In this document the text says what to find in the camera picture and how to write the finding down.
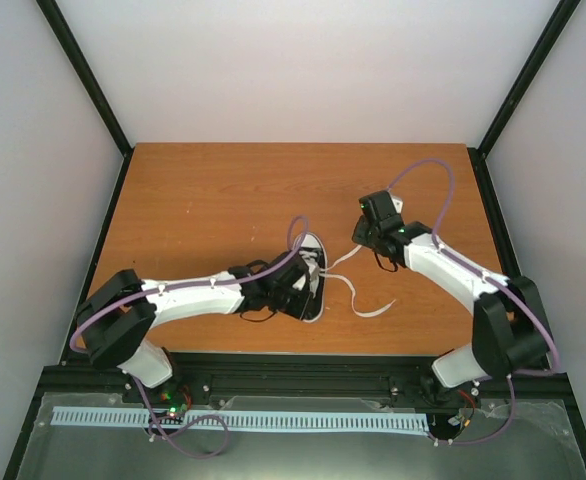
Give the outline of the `black white canvas sneaker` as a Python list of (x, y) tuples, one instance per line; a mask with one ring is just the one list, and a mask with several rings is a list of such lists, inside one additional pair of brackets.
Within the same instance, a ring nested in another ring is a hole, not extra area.
[(294, 242), (298, 253), (306, 263), (310, 274), (311, 299), (302, 316), (305, 323), (318, 321), (324, 311), (325, 279), (321, 276), (327, 267), (327, 252), (320, 238), (314, 233), (299, 234)]

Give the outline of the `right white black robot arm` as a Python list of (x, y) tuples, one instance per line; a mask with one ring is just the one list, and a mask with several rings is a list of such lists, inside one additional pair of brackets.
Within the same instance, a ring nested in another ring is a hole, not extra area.
[(535, 283), (487, 270), (450, 246), (428, 226), (407, 223), (402, 201), (382, 190), (360, 198), (354, 243), (370, 249), (386, 270), (421, 274), (457, 300), (472, 316), (469, 344), (437, 357), (420, 378), (433, 403), (467, 382), (512, 374), (551, 376), (559, 353)]

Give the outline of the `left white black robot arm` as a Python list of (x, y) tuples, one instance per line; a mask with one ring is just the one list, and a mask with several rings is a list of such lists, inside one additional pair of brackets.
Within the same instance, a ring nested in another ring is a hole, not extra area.
[(323, 311), (325, 266), (321, 248), (303, 247), (271, 263), (256, 260), (211, 279), (192, 279), (185, 288), (177, 288), (176, 281), (143, 281), (134, 270), (123, 270), (80, 307), (80, 337), (94, 368), (118, 368), (157, 401), (170, 402), (180, 393), (181, 378), (167, 351), (147, 339), (150, 330), (203, 315), (244, 317), (262, 310), (310, 323)]

